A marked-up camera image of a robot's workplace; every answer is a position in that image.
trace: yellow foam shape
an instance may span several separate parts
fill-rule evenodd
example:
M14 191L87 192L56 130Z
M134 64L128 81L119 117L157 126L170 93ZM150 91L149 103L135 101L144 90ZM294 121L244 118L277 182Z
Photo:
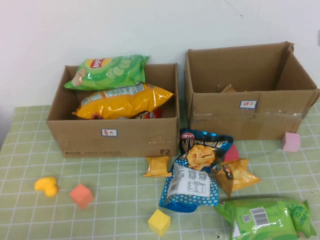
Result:
M149 228L161 237L163 237L170 225L171 218L159 209L148 220Z
M47 197L54 197L58 192L56 183L57 181L53 176L43 177L35 182L34 190L44 191Z

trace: white wall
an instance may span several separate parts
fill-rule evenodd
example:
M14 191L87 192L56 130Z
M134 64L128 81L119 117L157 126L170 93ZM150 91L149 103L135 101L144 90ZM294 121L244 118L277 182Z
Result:
M187 49L295 43L320 85L318 0L2 0L0 146L15 106L52 102L64 65L150 54L179 64Z

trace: blue snack bag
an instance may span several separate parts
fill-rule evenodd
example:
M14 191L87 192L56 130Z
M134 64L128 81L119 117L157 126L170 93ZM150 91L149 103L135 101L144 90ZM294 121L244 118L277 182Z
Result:
M159 206L191 213L199 205L218 205L218 184L210 169L217 165L233 142L231 136L182 128L181 155L172 165L172 176L166 179Z

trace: orange foam cube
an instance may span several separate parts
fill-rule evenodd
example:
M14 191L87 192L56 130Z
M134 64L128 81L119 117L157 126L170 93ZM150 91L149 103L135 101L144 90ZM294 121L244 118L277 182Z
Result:
M94 199L91 191L82 184L79 184L70 192L70 197L80 208L85 209Z

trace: cucumber picture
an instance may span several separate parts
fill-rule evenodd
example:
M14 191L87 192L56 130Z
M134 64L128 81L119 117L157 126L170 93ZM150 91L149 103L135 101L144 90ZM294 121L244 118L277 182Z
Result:
M118 67L119 67L120 69L127 69L127 68L129 68L129 67L130 67L130 64L123 64L123 63L120 63L120 64L118 65Z
M121 62L122 64L131 64L132 60L129 59L129 58L125 58L125 59L122 59L120 62Z
M120 77L121 75L123 75L125 73L125 70L118 68L117 66L115 66L112 70L113 74Z
M113 74L113 67L110 67L107 71L106 71L106 76L110 79L115 79L116 75Z

